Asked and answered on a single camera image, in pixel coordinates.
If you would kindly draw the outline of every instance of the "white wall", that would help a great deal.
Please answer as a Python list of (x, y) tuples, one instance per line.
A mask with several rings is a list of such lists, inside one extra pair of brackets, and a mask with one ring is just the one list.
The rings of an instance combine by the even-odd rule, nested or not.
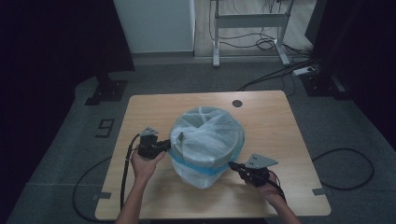
[(193, 0), (114, 0), (132, 53), (193, 51)]

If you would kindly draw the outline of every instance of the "floor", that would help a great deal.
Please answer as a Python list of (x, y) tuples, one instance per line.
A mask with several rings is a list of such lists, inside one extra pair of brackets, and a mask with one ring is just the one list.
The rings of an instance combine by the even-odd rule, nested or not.
[[(131, 96), (236, 91), (243, 84), (281, 68), (283, 65), (278, 60), (223, 63), (220, 68), (213, 68), (210, 62), (205, 61), (140, 64), (136, 66), (135, 72), (111, 74), (114, 80), (128, 81), (120, 102), (104, 102), (96, 106), (84, 105), (97, 86), (96, 79), (93, 77), (82, 82), (76, 87), (76, 100), (62, 128), (26, 183), (8, 223), (97, 222), (94, 211), (106, 177), (108, 161), (89, 172), (78, 187), (76, 184), (95, 164), (112, 155)], [(347, 147), (364, 154), (375, 168), (373, 178), (358, 189), (325, 187), (332, 208), (330, 215), (300, 217), (300, 220), (303, 223), (329, 224), (394, 223), (396, 153), (359, 108), (352, 101), (308, 97), (301, 80), (289, 75), (272, 78), (246, 89), (270, 90), (283, 90), (288, 95), (311, 158), (335, 148)], [(96, 137), (106, 132), (98, 129), (102, 119), (115, 120), (108, 138)], [(349, 151), (333, 153), (314, 164), (320, 180), (342, 188), (361, 183), (372, 172), (368, 161)], [(267, 222), (280, 223), (277, 217), (267, 218)], [(218, 222), (203, 220), (202, 223)]]

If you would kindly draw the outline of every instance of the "plastic bag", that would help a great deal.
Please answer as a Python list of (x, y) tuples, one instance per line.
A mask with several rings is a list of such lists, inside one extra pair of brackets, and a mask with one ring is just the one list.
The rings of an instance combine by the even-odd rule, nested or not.
[(213, 185), (235, 161), (245, 132), (226, 110), (200, 106), (184, 113), (170, 133), (169, 154), (181, 179), (199, 189)]

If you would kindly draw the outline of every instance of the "wooden table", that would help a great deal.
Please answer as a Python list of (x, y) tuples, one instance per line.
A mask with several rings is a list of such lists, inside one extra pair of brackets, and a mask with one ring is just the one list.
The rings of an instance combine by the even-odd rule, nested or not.
[[(233, 101), (242, 102), (234, 107)], [(136, 95), (131, 97), (120, 128), (103, 193), (96, 208), (99, 219), (115, 219), (120, 212), (120, 183), (128, 145), (148, 126), (159, 131), (159, 140), (169, 138), (176, 119), (201, 105), (229, 111), (245, 130), (246, 142), (237, 162), (252, 153), (279, 161), (271, 166), (281, 181), (290, 208), (297, 216), (327, 216), (331, 208), (321, 189), (317, 172), (306, 149), (283, 91), (244, 91)], [(134, 182), (130, 166), (125, 197)], [(258, 192), (247, 186), (237, 172), (226, 171), (208, 189), (197, 189), (181, 181), (166, 156), (158, 165), (145, 191), (140, 218), (231, 218), (269, 217), (276, 211)]]

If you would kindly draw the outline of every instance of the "power cord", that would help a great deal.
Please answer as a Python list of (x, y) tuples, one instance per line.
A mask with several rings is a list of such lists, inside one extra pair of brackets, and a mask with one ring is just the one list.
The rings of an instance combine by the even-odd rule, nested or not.
[(329, 187), (329, 188), (331, 188), (331, 189), (352, 190), (352, 189), (361, 188), (362, 186), (366, 185), (367, 183), (369, 183), (369, 182), (373, 179), (374, 173), (375, 173), (375, 168), (374, 168), (373, 163), (372, 163), (364, 154), (362, 154), (361, 152), (359, 152), (359, 151), (357, 151), (357, 150), (355, 150), (355, 149), (352, 149), (352, 148), (337, 148), (337, 149), (333, 149), (333, 150), (327, 151), (327, 152), (325, 152), (325, 153), (323, 153), (323, 154), (320, 154), (319, 156), (315, 157), (312, 161), (316, 161), (317, 159), (319, 159), (319, 158), (321, 158), (321, 157), (323, 157), (323, 156), (325, 156), (325, 155), (329, 155), (329, 154), (331, 154), (331, 153), (334, 153), (334, 152), (336, 152), (336, 151), (351, 151), (351, 152), (354, 152), (354, 153), (357, 153), (357, 154), (361, 155), (361, 156), (362, 156), (366, 161), (368, 161), (368, 163), (370, 164), (371, 173), (370, 173), (369, 177), (367, 177), (367, 179), (365, 179), (364, 181), (362, 181), (362, 182), (359, 183), (358, 185), (353, 186), (353, 187), (349, 187), (349, 188), (341, 188), (341, 187), (337, 187), (337, 186), (334, 186), (334, 185), (330, 185), (330, 184), (328, 184), (328, 183), (325, 183), (325, 182), (323, 182), (323, 181), (320, 181), (320, 183), (321, 183), (322, 185), (324, 185), (324, 186), (326, 186), (326, 187)]
[[(125, 158), (124, 173), (123, 173), (123, 176), (122, 176), (122, 183), (121, 183), (121, 190), (120, 190), (120, 208), (122, 208), (122, 206), (123, 206), (123, 199), (124, 199), (124, 192), (125, 192), (125, 181), (126, 181), (126, 177), (127, 177), (127, 175), (128, 175), (129, 159), (130, 159), (130, 157), (131, 157), (132, 151), (134, 150), (134, 149), (132, 149), (132, 146), (133, 146), (133, 144), (134, 144), (134, 141), (136, 140), (136, 138), (137, 138), (139, 135), (140, 135), (140, 133), (138, 133), (138, 134), (133, 138), (131, 144), (130, 144), (129, 147), (128, 147), (128, 152), (127, 152), (127, 155), (126, 155), (126, 158)], [(77, 213), (80, 217), (84, 218), (85, 220), (88, 220), (88, 221), (91, 221), (91, 222), (98, 222), (98, 223), (113, 223), (113, 222), (114, 222), (114, 220), (112, 220), (112, 221), (110, 221), (110, 220), (109, 220), (109, 221), (104, 221), (104, 220), (99, 220), (99, 219), (93, 219), (93, 218), (90, 218), (90, 217), (86, 217), (85, 215), (83, 215), (83, 214), (78, 210), (78, 207), (77, 207), (77, 204), (76, 204), (76, 193), (77, 193), (77, 188), (78, 188), (78, 185), (79, 185), (79, 183), (81, 182), (81, 180), (82, 180), (88, 173), (90, 173), (94, 168), (96, 168), (96, 167), (99, 166), (100, 164), (102, 164), (102, 163), (104, 163), (104, 162), (106, 162), (106, 161), (108, 161), (108, 160), (110, 160), (110, 159), (111, 159), (111, 157), (107, 157), (107, 158), (105, 158), (104, 160), (97, 162), (93, 167), (91, 167), (88, 171), (86, 171), (86, 172), (79, 178), (78, 182), (77, 182), (76, 185), (74, 186), (74, 189), (73, 189), (73, 196), (72, 196), (73, 208), (74, 208), (74, 210), (76, 211), (76, 213)]]
[(254, 80), (248, 82), (247, 84), (245, 84), (244, 86), (242, 86), (241, 88), (239, 88), (237, 91), (244, 91), (248, 86), (263, 82), (265, 80), (269, 80), (269, 79), (276, 78), (276, 77), (284, 77), (286, 75), (291, 74), (293, 72), (293, 70), (295, 70), (295, 69), (308, 66), (309, 64), (316, 63), (317, 61), (318, 61), (317, 59), (309, 59), (309, 60), (306, 60), (306, 61), (303, 61), (303, 62), (300, 62), (300, 63), (295, 63), (292, 66), (282, 68), (282, 69), (277, 70), (277, 71), (275, 71), (273, 73), (267, 74), (267, 75), (265, 75), (263, 77), (259, 77), (257, 79), (254, 79)]
[(126, 157), (125, 157), (124, 172), (122, 174), (122, 182), (121, 182), (121, 190), (120, 190), (120, 209), (122, 209), (124, 204), (125, 182), (126, 182), (126, 177), (128, 175), (129, 159), (131, 159), (132, 151), (135, 150), (132, 149), (132, 146), (134, 145), (134, 141), (138, 136), (140, 136), (140, 133), (135, 135), (134, 138), (132, 139), (131, 144), (128, 146), (128, 152), (126, 153)]
[[(282, 1), (281, 0), (277, 0), (277, 2), (279, 3), (279, 9), (278, 9), (278, 13), (279, 13)], [(265, 8), (267, 6), (269, 6), (268, 10), (269, 10), (270, 13), (272, 13), (274, 3), (275, 3), (275, 0), (273, 0), (272, 3), (271, 3), (270, 0), (267, 0), (266, 3), (264, 2), (264, 5), (262, 6), (261, 12), (264, 12)], [(235, 11), (237, 11), (236, 8), (235, 8), (235, 2), (234, 1), (233, 1), (233, 7), (234, 7)], [(212, 40), (215, 40), (213, 38), (213, 35), (212, 35), (212, 32), (211, 32), (211, 24), (212, 24), (211, 17), (210, 17), (211, 13), (212, 13), (212, 4), (210, 2), (209, 3), (209, 35), (210, 35), (210, 38)], [(231, 46), (231, 47), (237, 48), (237, 49), (250, 49), (250, 48), (258, 48), (260, 50), (273, 49), (275, 47), (274, 38), (269, 36), (269, 35), (265, 35), (263, 33), (264, 31), (265, 30), (264, 30), (264, 27), (263, 27), (262, 30), (259, 33), (252, 33), (252, 34), (232, 36), (232, 37), (223, 37), (223, 36), (219, 35), (219, 39), (236, 39), (236, 38), (242, 38), (242, 37), (246, 37), (246, 36), (250, 36), (250, 35), (259, 35), (260, 38), (256, 41), (256, 43), (254, 45), (236, 46), (236, 45), (233, 45), (233, 44), (230, 44), (230, 43), (227, 43), (227, 42), (223, 42), (223, 41), (219, 41), (219, 43), (220, 44), (224, 44), (224, 45), (228, 45), (228, 46)], [(287, 45), (285, 43), (282, 43), (282, 45), (289, 52), (294, 52), (294, 53), (297, 53), (299, 55), (304, 55), (304, 56), (311, 56), (312, 55), (312, 50), (295, 49), (295, 48), (293, 48), (293, 47), (291, 47), (291, 46), (289, 46), (289, 45)]]
[(93, 167), (91, 167), (91, 169), (89, 169), (87, 172), (84, 173), (84, 175), (82, 175), (82, 176), (79, 178), (78, 182), (77, 182), (76, 185), (74, 186), (74, 189), (73, 189), (73, 196), (72, 196), (73, 209), (76, 211), (76, 213), (77, 213), (80, 217), (84, 218), (85, 220), (88, 220), (88, 221), (91, 221), (91, 222), (98, 222), (98, 223), (114, 223), (114, 220), (112, 220), (112, 221), (110, 221), (110, 220), (109, 220), (109, 221), (104, 221), (104, 220), (99, 220), (99, 219), (93, 219), (93, 218), (90, 218), (90, 217), (86, 217), (85, 215), (83, 215), (83, 214), (78, 210), (77, 204), (76, 204), (76, 193), (77, 193), (77, 188), (78, 188), (78, 185), (79, 185), (79, 183), (81, 182), (81, 180), (82, 180), (90, 171), (92, 171), (94, 168), (96, 168), (96, 167), (99, 166), (100, 164), (102, 164), (102, 163), (104, 163), (105, 161), (108, 161), (108, 160), (110, 160), (110, 159), (111, 159), (111, 157), (107, 157), (107, 158), (105, 158), (104, 160), (99, 161), (98, 163), (96, 163)]

